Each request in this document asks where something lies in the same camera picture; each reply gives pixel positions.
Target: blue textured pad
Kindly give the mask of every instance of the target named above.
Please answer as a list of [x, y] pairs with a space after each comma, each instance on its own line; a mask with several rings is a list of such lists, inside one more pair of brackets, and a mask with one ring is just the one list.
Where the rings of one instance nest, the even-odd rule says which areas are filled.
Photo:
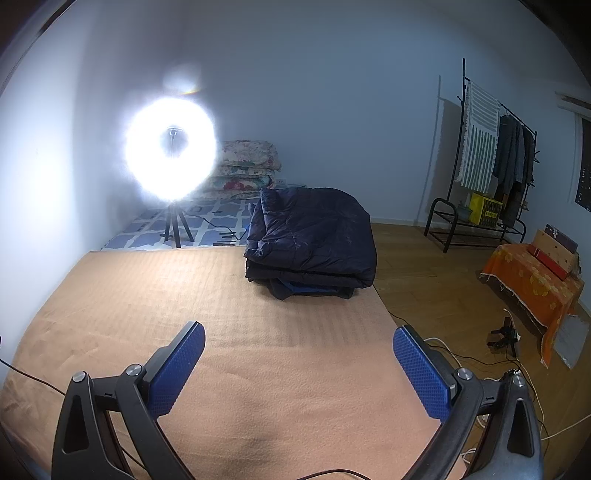
[[427, 414], [445, 421], [451, 405], [449, 390], [429, 359], [404, 328], [394, 332], [392, 340], [394, 355], [412, 383]]
[[196, 323], [150, 383], [147, 407], [154, 420], [173, 408], [204, 348], [205, 329]]

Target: mattress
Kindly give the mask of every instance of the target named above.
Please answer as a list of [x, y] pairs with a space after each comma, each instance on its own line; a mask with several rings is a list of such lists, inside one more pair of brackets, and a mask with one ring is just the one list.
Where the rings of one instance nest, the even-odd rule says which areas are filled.
[[[102, 377], [145, 362], [198, 320], [205, 351], [159, 419], [197, 479], [293, 479], [330, 468], [401, 478], [439, 421], [392, 353], [396, 325], [376, 291], [278, 301], [244, 278], [242, 255], [240, 247], [91, 252], [38, 312], [14, 364], [65, 390], [78, 370]], [[0, 398], [3, 425], [46, 469], [61, 402], [13, 372]], [[463, 470], [456, 464], [450, 478]]]
[[[184, 248], [210, 247], [215, 243], [229, 242], [223, 235], [228, 229], [237, 234], [240, 241], [236, 244], [245, 245], [245, 229], [250, 221], [248, 204], [256, 202], [258, 192], [253, 192], [254, 200], [186, 200], [179, 203], [185, 212], [185, 218], [193, 242], [189, 240], [183, 224], [178, 222], [181, 246]], [[164, 241], [161, 233], [166, 227], [166, 208], [147, 209], [133, 220], [121, 233], [115, 235], [102, 250], [168, 250], [175, 248], [171, 236]]]

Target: small table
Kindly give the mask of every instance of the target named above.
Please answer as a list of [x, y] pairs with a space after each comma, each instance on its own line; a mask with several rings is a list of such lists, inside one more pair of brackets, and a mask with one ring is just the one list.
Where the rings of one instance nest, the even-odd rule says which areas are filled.
[[571, 276], [561, 281], [527, 247], [527, 244], [500, 245], [480, 276], [496, 277], [538, 323], [547, 327], [541, 347], [541, 362], [547, 368], [558, 327], [579, 300], [584, 282]]

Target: light stand tripod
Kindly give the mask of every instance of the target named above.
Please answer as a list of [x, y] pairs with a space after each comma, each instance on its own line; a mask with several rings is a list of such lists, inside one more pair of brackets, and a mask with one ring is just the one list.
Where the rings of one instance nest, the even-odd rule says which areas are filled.
[[[182, 128], [176, 128], [176, 127], [169, 127], [168, 128], [168, 133], [170, 134], [170, 158], [172, 158], [174, 155], [174, 151], [173, 151], [174, 137], [176, 137], [177, 133], [181, 132], [182, 130], [183, 130]], [[187, 219], [184, 217], [183, 211], [174, 202], [168, 206], [168, 211], [166, 212], [166, 227], [165, 227], [164, 233], [161, 233], [160, 236], [164, 237], [165, 242], [168, 241], [168, 239], [170, 237], [170, 224], [172, 223], [173, 224], [174, 243], [176, 244], [177, 248], [181, 248], [181, 238], [178, 233], [178, 218], [177, 217], [181, 219], [181, 222], [183, 223], [183, 226], [185, 227], [185, 231], [187, 232], [187, 235], [189, 236], [189, 241], [190, 242], [195, 241], [193, 238], [193, 235], [191, 234], [191, 230], [189, 229], [189, 225], [187, 224]]]

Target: black metal garment rack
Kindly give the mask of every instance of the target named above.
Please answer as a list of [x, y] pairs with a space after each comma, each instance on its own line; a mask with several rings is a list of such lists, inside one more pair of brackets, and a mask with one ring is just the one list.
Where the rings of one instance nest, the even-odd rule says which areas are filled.
[[[525, 192], [523, 195], [523, 198], [521, 200], [521, 205], [519, 206], [519, 214], [517, 216], [517, 222], [520, 223], [523, 227], [523, 230], [518, 230], [515, 227], [507, 227], [506, 225], [503, 225], [502, 222], [499, 220], [499, 222], [496, 224], [496, 226], [494, 227], [490, 227], [490, 226], [483, 226], [483, 225], [475, 225], [474, 223], [470, 223], [470, 222], [464, 222], [462, 220], [460, 220], [458, 218], [457, 215], [457, 207], [450, 202], [450, 196], [452, 195], [452, 188], [453, 188], [453, 184], [454, 184], [454, 180], [456, 178], [456, 171], [457, 171], [457, 161], [460, 157], [460, 147], [462, 146], [462, 136], [464, 133], [464, 112], [465, 112], [465, 104], [466, 104], [466, 81], [470, 81], [469, 78], [466, 77], [466, 59], [463, 59], [463, 87], [462, 87], [462, 98], [459, 98], [461, 103], [462, 103], [462, 120], [460, 121], [460, 132], [458, 134], [458, 138], [457, 138], [457, 149], [456, 149], [456, 159], [455, 162], [453, 164], [453, 172], [452, 172], [452, 177], [449, 181], [449, 189], [447, 190], [447, 197], [445, 198], [436, 198], [435, 200], [433, 200], [433, 203], [431, 204], [431, 209], [429, 211], [429, 217], [427, 219], [427, 224], [425, 226], [425, 231], [424, 231], [424, 235], [427, 236], [429, 234], [431, 234], [431, 236], [437, 240], [439, 243], [441, 243], [443, 245], [443, 253], [447, 253], [447, 250], [449, 249], [449, 247], [452, 246], [457, 246], [457, 247], [485, 247], [485, 248], [491, 248], [494, 247], [495, 245], [492, 244], [485, 244], [485, 243], [470, 243], [470, 241], [464, 241], [464, 242], [452, 242], [452, 239], [454, 236], [462, 236], [462, 237], [467, 237], [467, 238], [480, 238], [480, 239], [489, 239], [489, 240], [494, 240], [495, 242], [498, 242], [498, 244], [501, 244], [503, 242], [507, 242], [509, 243], [509, 240], [506, 239], [505, 235], [507, 234], [511, 234], [511, 235], [519, 235], [521, 236], [521, 239], [519, 240], [520, 243], [523, 243], [523, 240], [525, 239], [525, 233], [527, 231], [526, 227], [525, 227], [525, 223], [521, 220], [521, 213], [524, 210], [524, 203], [525, 200], [527, 198], [527, 193], [530, 189], [530, 187], [535, 187], [535, 185], [533, 185], [533, 183], [528, 183], [525, 186]], [[535, 150], [535, 146], [536, 146], [536, 142], [537, 142], [537, 137], [538, 137], [538, 132], [537, 131], [533, 131], [531, 128], [529, 128], [523, 120], [521, 120], [521, 118], [519, 118], [516, 114], [514, 114], [511, 110], [509, 110], [505, 105], [503, 105], [502, 103], [499, 102], [499, 105], [501, 107], [503, 107], [506, 111], [508, 115], [511, 115], [513, 118], [515, 118], [521, 125], [523, 125], [524, 127], [526, 127], [527, 130], [529, 130], [533, 136], [534, 136], [534, 162], [536, 163], [540, 163], [535, 156], [538, 154], [538, 152]], [[444, 203], [445, 205], [448, 205], [449, 207], [451, 207], [452, 212], [442, 212], [440, 210], [435, 210], [435, 208], [437, 207], [438, 203]], [[440, 231], [432, 231], [431, 230], [431, 221], [433, 220], [433, 215], [437, 215], [439, 217], [441, 217], [443, 220], [445, 220], [447, 223], [450, 224], [450, 229], [446, 232], [440, 232]], [[465, 226], [465, 227], [471, 227], [474, 229], [480, 229], [483, 231], [488, 231], [489, 234], [485, 234], [485, 233], [464, 233], [464, 232], [456, 232], [456, 227], [460, 225], [460, 226]], [[501, 234], [500, 236], [494, 236], [493, 232], [498, 232], [499, 234]]]

